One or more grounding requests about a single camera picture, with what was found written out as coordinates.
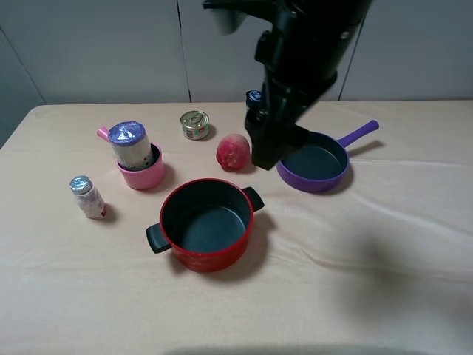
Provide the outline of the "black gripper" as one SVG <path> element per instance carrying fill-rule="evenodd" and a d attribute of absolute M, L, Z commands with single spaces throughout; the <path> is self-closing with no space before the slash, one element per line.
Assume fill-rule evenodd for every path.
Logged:
<path fill-rule="evenodd" d="M 255 59 L 265 68 L 262 118 L 245 128 L 252 164 L 269 171 L 311 138 L 295 124 L 337 79 L 338 22 L 275 21 L 261 34 Z"/>

